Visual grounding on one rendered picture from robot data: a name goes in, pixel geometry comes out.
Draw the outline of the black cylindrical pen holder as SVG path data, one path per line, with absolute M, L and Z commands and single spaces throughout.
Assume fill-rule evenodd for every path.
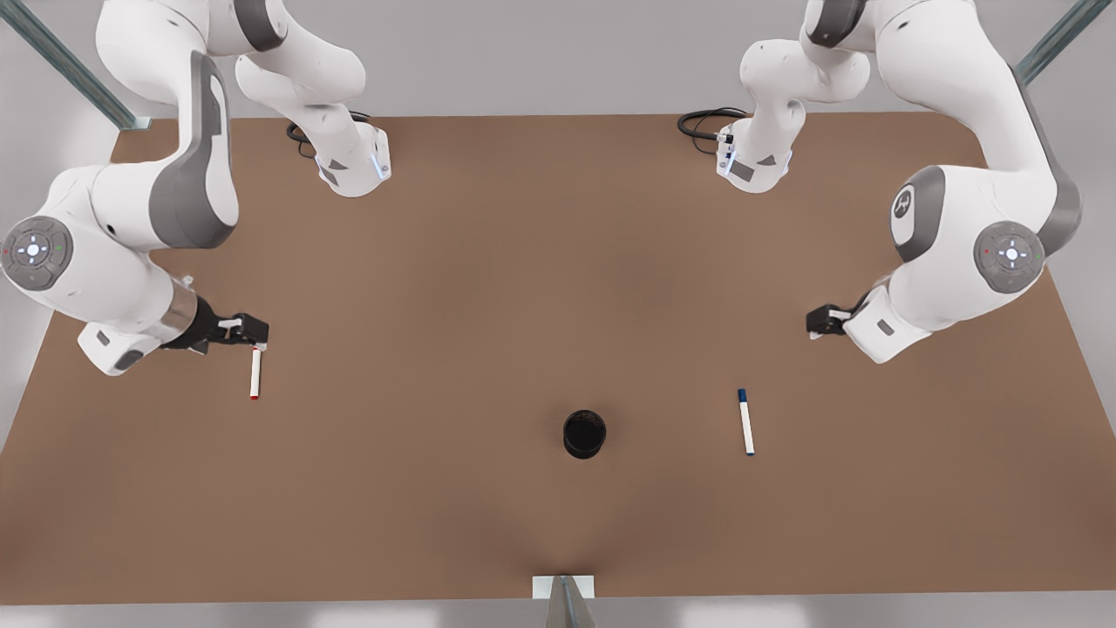
M 607 428 L 595 410 L 574 410 L 562 422 L 562 446 L 577 460 L 589 460 L 602 452 Z

